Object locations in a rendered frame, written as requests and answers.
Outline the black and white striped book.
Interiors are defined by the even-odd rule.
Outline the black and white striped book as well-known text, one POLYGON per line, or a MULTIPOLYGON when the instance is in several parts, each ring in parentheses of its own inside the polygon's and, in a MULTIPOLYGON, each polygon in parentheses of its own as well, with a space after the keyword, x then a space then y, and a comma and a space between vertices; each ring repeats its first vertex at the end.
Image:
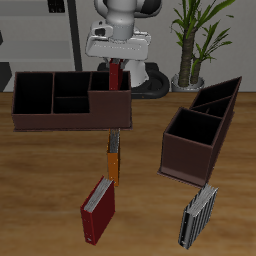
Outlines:
POLYGON ((178 243, 189 249, 209 222, 218 189, 205 184, 185 207, 178 243))

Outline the thin red book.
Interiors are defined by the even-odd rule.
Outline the thin red book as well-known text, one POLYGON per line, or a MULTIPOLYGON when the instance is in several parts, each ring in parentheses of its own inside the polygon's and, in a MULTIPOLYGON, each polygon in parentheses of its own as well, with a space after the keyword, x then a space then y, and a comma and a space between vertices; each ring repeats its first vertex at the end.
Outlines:
POLYGON ((109 64, 109 89, 119 90, 122 84, 123 70, 121 64, 110 62, 109 64))

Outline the flat black base plate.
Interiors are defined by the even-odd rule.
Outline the flat black base plate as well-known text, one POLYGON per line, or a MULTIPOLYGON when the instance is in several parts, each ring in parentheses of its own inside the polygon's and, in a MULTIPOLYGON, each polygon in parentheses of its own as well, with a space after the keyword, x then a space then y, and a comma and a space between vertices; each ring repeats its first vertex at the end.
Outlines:
POLYGON ((156 63, 144 63, 143 61, 124 61, 122 84, 119 90, 109 89, 109 68, 103 70, 105 64, 94 72, 90 90, 107 98, 110 102, 132 99, 158 99, 169 91, 168 78, 159 71, 156 63))

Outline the green pot plant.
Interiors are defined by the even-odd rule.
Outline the green pot plant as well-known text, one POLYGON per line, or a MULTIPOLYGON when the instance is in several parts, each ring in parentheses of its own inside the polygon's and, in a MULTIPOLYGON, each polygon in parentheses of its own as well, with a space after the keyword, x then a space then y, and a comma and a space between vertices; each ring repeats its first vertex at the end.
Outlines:
POLYGON ((204 79, 199 76, 202 63, 214 60, 211 54, 215 50, 231 44, 231 41, 225 41, 229 28, 213 38, 219 21, 209 27, 205 27, 205 24, 234 2, 235 0, 223 0, 217 3, 217 0, 213 0, 202 10, 201 0, 182 0, 182 12, 175 9, 178 19, 172 22, 172 26, 177 24, 180 28, 180 32, 175 33, 182 52, 179 73, 171 80, 171 89, 174 92, 198 92, 204 88, 204 79))

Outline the white shelf unit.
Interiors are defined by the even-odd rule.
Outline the white shelf unit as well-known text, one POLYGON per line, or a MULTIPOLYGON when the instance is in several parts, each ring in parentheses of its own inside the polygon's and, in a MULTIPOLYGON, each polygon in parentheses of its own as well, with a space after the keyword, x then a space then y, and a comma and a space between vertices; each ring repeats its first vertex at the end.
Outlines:
POLYGON ((0 62, 82 70, 76 0, 0 0, 0 62))

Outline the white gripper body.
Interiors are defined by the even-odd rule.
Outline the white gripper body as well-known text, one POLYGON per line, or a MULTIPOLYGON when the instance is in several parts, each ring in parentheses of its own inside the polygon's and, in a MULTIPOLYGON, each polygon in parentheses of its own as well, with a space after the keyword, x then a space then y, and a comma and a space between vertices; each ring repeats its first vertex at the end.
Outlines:
POLYGON ((147 32, 135 31, 126 41, 107 37, 90 36, 86 44, 86 54, 91 57, 146 60, 151 36, 147 32))

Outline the orange book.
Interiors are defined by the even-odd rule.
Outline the orange book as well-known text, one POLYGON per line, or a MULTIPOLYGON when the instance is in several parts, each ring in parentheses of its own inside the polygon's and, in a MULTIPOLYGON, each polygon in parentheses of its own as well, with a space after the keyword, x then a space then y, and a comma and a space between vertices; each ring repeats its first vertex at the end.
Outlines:
POLYGON ((110 129, 107 144, 108 178, 119 185, 120 175, 120 130, 110 129))

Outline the thick red book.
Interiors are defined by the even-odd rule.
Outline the thick red book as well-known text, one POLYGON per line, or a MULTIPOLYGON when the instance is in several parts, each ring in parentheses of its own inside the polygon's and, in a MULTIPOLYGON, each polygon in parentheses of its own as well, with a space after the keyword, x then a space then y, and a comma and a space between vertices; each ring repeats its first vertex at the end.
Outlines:
POLYGON ((85 241, 96 245, 115 213, 114 182, 102 176, 80 212, 85 241))

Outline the dark brown desk caddy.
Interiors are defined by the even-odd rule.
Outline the dark brown desk caddy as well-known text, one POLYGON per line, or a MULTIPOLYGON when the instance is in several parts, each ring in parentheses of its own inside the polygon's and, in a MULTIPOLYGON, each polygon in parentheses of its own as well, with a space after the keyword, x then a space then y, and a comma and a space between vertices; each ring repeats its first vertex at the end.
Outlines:
POLYGON ((202 188, 210 179, 234 115, 242 77, 201 89, 163 133, 159 175, 202 188))
POLYGON ((106 71, 18 72, 12 118, 17 131, 132 128, 130 74, 111 90, 106 71))

